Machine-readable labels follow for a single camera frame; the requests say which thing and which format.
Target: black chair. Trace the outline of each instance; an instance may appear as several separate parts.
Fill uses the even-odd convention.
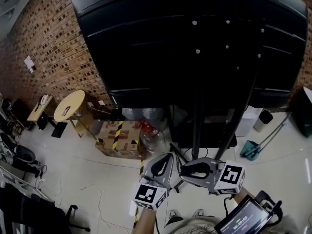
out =
[[[76,205],[71,205],[65,215],[65,212],[53,203],[36,195],[29,198],[11,184],[0,188],[0,209],[4,214],[7,234],[13,233],[12,222],[32,227],[35,234],[70,234],[69,227],[90,232],[89,228],[70,223],[72,209],[78,209]]]

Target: shirt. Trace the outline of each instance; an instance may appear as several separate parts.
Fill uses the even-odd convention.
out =
[[[216,217],[193,217],[167,225],[162,234],[217,234],[214,226],[220,221]],[[282,221],[272,227],[267,227],[262,234],[297,234],[296,224],[289,216],[284,216]]]

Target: black television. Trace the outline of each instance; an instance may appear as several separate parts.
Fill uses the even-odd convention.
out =
[[[73,0],[73,6],[120,107],[192,106],[200,85],[206,105],[235,108],[239,86],[257,65],[249,105],[280,107],[304,55],[308,12],[301,0]]]

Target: black cable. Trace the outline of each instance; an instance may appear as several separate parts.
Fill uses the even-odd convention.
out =
[[[233,197],[234,197],[234,194],[232,194],[230,197],[226,197],[226,198],[223,200],[223,204],[224,204],[224,209],[225,209],[226,216],[228,216],[229,212],[228,212],[228,208],[226,207],[225,201],[226,201],[227,199],[228,199],[228,200],[231,200]]]
[[[178,174],[180,175],[179,164],[178,164],[178,156],[177,156],[177,155],[175,155],[175,161],[176,161],[176,169],[177,169],[177,172],[178,172]]]
[[[228,212],[228,208],[226,207],[226,203],[225,201],[227,200],[228,198],[226,197],[224,200],[223,200],[223,204],[224,204],[224,209],[225,209],[225,214],[226,216],[228,216],[229,212]]]
[[[159,229],[158,229],[158,223],[157,223],[157,217],[156,217],[156,216],[155,216],[155,224],[156,224],[157,232],[158,232],[158,234],[160,234],[160,233],[159,233]]]
[[[47,170],[48,170],[47,165],[44,165],[44,166],[41,167],[40,175],[37,177],[37,179],[36,179],[36,181],[35,181],[35,187],[37,187],[38,189],[39,189],[40,181],[39,181],[39,184],[38,184],[38,186],[37,186],[37,180],[38,180],[39,177],[42,179],[42,176],[47,172]]]
[[[189,148],[188,150],[190,150],[190,148]],[[183,156],[186,154],[186,152],[187,152],[188,150],[186,150],[186,151],[184,152]]]

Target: plastic water bottle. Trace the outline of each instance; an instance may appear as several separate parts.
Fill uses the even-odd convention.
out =
[[[157,146],[164,143],[164,136],[156,128],[142,128],[141,140],[146,150],[154,156],[157,152]]]

